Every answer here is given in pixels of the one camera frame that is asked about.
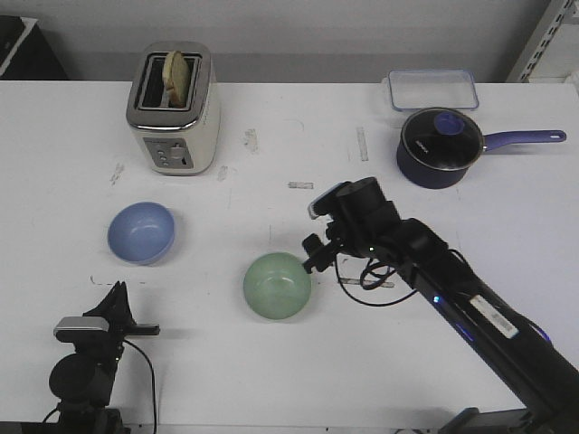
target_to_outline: white wall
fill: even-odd
[[[3,0],[40,19],[77,80],[132,80],[141,51],[202,42],[221,81],[379,81],[469,68],[500,81],[548,0]]]

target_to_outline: saucepan handle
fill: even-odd
[[[513,143],[563,142],[567,134],[560,129],[538,129],[532,131],[505,131],[485,136],[485,151],[491,151]]]

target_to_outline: table surface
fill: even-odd
[[[156,367],[164,424],[437,427],[465,407],[521,403],[427,302],[360,306],[331,270],[313,275],[296,316],[272,322],[242,296],[260,255],[305,259],[323,234],[308,204],[329,187],[379,180],[403,218],[460,250],[491,288],[540,324],[579,366],[577,197],[579,102],[570,85],[479,84],[470,115],[483,133],[563,129],[560,144],[483,155],[453,187],[427,190],[395,163],[400,116],[379,84],[219,84],[215,159],[196,176],[151,171],[125,120],[130,83],[0,82],[0,261],[3,302],[0,420],[41,420],[57,400],[53,366],[73,349],[52,337],[63,316],[95,307],[117,280],[133,316],[160,336],[135,339]],[[362,150],[367,149],[367,161]],[[311,183],[313,188],[290,188]],[[159,202],[176,244],[133,266],[107,246],[125,206]],[[362,264],[346,261],[347,277]],[[407,288],[374,291],[374,301]],[[112,407],[151,421],[147,365],[127,348]]]

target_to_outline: container lid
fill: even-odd
[[[484,138],[477,124],[459,111],[427,108],[406,120],[402,140],[420,164],[455,171],[471,166],[479,158]]]
[[[479,106],[472,73],[466,70],[390,71],[387,85],[390,102],[397,111]]]

